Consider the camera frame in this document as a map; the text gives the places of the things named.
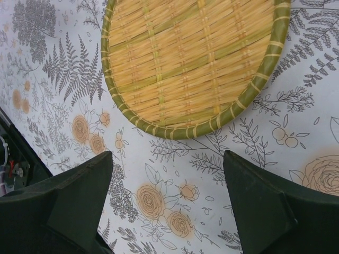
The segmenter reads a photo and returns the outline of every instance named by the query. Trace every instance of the flower print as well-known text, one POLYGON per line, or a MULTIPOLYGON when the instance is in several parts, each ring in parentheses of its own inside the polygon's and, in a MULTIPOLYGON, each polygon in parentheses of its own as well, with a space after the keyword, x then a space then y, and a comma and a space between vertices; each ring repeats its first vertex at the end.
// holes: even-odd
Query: flower print
POLYGON ((185 184, 184 187, 177 186, 180 190, 180 195, 184 199, 188 199, 189 201, 197 200, 199 197, 199 190, 195 185, 185 184))
POLYGON ((14 107, 19 110, 21 108, 21 94, 19 90, 15 89, 13 91, 12 101, 14 107))
POLYGON ((25 114, 28 114, 30 111, 30 102, 28 99, 23 99, 22 100, 22 110, 25 114))
POLYGON ((111 118, 109 113, 102 113, 100 115, 100 122, 103 126, 107 126, 110 124, 111 118))
POLYGON ((104 139, 98 134, 90 134, 89 138, 91 149, 96 155, 106 150, 104 139))
POLYGON ((150 185, 138 189, 137 205, 140 212, 149 220, 157 220, 159 216, 163 215, 165 209, 164 198, 150 185))
POLYGON ((339 196, 339 156, 324 156, 309 163, 302 186, 339 196))
POLYGON ((168 227, 178 237, 187 237, 191 231, 191 221, 180 212, 172 212, 166 219, 168 227))
POLYGON ((25 82, 25 90, 28 92, 30 90, 30 88, 31 88, 31 83, 28 80, 26 80, 26 82, 25 82))
POLYGON ((90 134, 90 128, 88 126, 87 120, 79 115, 73 120, 73 128, 72 128, 74 138, 80 142, 85 143, 88 135, 90 134))

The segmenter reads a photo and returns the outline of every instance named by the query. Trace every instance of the white tablecloth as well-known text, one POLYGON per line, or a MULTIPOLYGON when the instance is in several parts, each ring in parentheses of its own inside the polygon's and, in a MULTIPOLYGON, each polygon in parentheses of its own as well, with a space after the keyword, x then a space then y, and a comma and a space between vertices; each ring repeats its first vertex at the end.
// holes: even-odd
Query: white tablecloth
POLYGON ((115 253, 240 253, 225 149, 339 195, 338 0, 293 1, 265 90, 235 121, 186 141, 145 134, 114 106, 100 62, 104 6, 0 0, 0 106, 54 175, 113 152, 99 232, 115 253))

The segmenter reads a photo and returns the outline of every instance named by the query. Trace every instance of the cable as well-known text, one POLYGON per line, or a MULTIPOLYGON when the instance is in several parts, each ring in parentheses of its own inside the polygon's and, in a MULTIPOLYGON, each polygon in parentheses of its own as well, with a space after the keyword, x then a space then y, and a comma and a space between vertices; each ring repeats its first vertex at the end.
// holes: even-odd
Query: cable
POLYGON ((2 145, 4 146, 4 150, 5 150, 5 161, 4 164, 2 166, 6 166, 7 164, 7 160, 8 160, 8 144, 6 143, 6 141, 4 140, 4 138, 0 135, 0 140, 2 141, 2 145))

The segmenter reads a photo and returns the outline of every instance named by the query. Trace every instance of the woven bamboo strip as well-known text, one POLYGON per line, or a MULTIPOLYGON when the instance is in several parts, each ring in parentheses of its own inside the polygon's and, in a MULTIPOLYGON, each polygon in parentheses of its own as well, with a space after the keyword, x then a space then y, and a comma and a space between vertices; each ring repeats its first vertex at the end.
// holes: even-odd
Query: woven bamboo strip
POLYGON ((235 118, 263 87, 281 53, 290 4, 109 0, 108 8, 102 62, 119 109, 148 133, 190 138, 235 118))

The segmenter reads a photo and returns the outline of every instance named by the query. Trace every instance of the wire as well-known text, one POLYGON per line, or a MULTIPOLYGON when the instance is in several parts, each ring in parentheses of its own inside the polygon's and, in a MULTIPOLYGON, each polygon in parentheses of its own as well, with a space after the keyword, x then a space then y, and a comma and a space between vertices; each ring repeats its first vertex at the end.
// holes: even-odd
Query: wire
POLYGON ((10 175, 9 175, 9 177, 12 177, 12 171, 13 171, 13 168, 14 168, 14 160, 10 160, 10 164, 11 164, 11 168, 10 168, 10 175))
POLYGON ((4 138, 0 135, 0 140, 2 141, 2 145, 4 146, 4 150, 5 150, 5 161, 4 164, 2 166, 6 166, 7 164, 7 160, 8 160, 8 144, 6 143, 6 141, 4 140, 4 138))

